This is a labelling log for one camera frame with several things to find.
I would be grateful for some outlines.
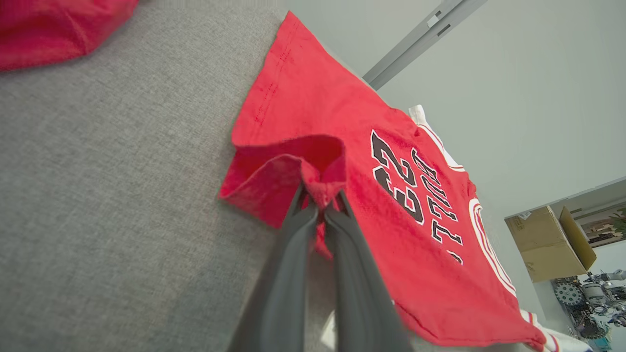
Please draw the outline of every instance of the gray fabric surface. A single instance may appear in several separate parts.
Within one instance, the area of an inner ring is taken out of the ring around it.
[[[142,1],[89,57],[0,75],[0,351],[226,349],[275,233],[217,192],[285,13]],[[320,257],[309,282],[326,351]]]

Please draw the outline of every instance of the cardboard box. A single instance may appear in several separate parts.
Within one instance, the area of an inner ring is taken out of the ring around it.
[[[533,282],[586,274],[596,259],[570,211],[557,220],[550,207],[533,210],[526,220],[505,220]]]

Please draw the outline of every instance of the basketball jersey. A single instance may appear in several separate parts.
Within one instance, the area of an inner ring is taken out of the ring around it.
[[[553,340],[520,314],[476,187],[420,106],[411,116],[388,107],[289,13],[235,122],[220,196],[280,227],[302,181],[321,209],[345,189],[411,330],[438,345],[543,351]],[[316,249],[330,258],[323,236],[320,223]]]

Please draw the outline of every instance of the red cloth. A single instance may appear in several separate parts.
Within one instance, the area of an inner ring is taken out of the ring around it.
[[[133,14],[138,0],[3,0],[0,71],[87,55]]]
[[[542,350],[544,334],[520,314],[486,240],[474,185],[430,132],[388,107],[289,13],[235,123],[237,153],[220,196],[280,227],[301,180],[320,208],[345,188],[412,330],[439,345]],[[317,235],[329,257],[321,225]]]

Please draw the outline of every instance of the jersey armhole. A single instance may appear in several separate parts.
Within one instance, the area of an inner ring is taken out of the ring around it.
[[[464,172],[465,169],[463,168],[463,166],[459,165],[458,163],[454,161],[452,156],[443,147],[443,142],[441,141],[439,136],[437,136],[437,134],[433,131],[433,129],[430,127],[430,125],[426,121],[426,114],[424,113],[424,109],[422,108],[422,106],[416,105],[410,108],[409,116],[411,117],[413,122],[418,126],[418,128],[421,128],[422,130],[424,130],[424,132],[426,132],[431,137],[434,144],[437,146],[437,148],[439,148],[439,151],[441,152],[444,159],[446,160],[448,167],[454,171]]]

